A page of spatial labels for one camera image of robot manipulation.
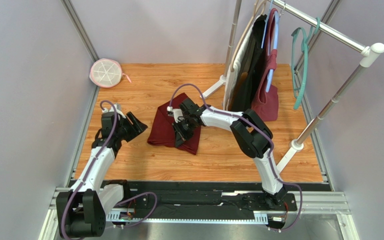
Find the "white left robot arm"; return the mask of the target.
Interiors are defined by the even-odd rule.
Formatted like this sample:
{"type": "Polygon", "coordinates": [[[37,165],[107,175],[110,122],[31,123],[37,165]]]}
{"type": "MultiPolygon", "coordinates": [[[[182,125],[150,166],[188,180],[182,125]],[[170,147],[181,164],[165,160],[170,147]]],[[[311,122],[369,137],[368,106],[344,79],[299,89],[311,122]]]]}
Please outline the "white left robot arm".
{"type": "Polygon", "coordinates": [[[104,177],[114,162],[122,141],[130,142],[148,126],[132,112],[104,110],[101,128],[91,144],[89,160],[78,180],[69,191],[56,198],[59,234],[64,239],[100,237],[104,233],[106,217],[121,202],[126,181],[102,187],[104,177]]]}

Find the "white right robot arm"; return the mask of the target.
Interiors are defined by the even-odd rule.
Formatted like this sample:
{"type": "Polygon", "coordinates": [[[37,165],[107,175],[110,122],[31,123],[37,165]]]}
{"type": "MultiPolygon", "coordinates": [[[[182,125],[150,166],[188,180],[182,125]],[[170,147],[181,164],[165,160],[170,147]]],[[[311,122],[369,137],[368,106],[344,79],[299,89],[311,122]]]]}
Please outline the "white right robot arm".
{"type": "Polygon", "coordinates": [[[190,140],[198,127],[229,131],[240,150],[253,159],[261,178],[262,190],[272,196],[281,192],[284,185],[273,160],[273,134],[254,110],[232,112],[206,104],[198,106],[190,98],[181,102],[178,108],[169,105],[166,110],[168,116],[174,119],[172,127],[176,148],[190,140]]]}

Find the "dark red cloth napkin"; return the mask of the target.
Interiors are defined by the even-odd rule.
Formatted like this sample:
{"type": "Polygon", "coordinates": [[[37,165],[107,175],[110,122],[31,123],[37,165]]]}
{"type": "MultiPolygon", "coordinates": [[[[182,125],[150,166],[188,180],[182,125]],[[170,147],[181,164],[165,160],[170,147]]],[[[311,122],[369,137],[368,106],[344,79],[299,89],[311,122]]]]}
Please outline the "dark red cloth napkin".
{"type": "Polygon", "coordinates": [[[172,126],[174,118],[168,116],[167,114],[167,107],[169,106],[169,103],[170,101],[167,101],[157,108],[147,143],[151,146],[177,148],[178,150],[197,155],[201,136],[201,127],[199,126],[194,130],[194,134],[191,139],[185,141],[185,143],[181,146],[175,147],[175,132],[172,126]]]}

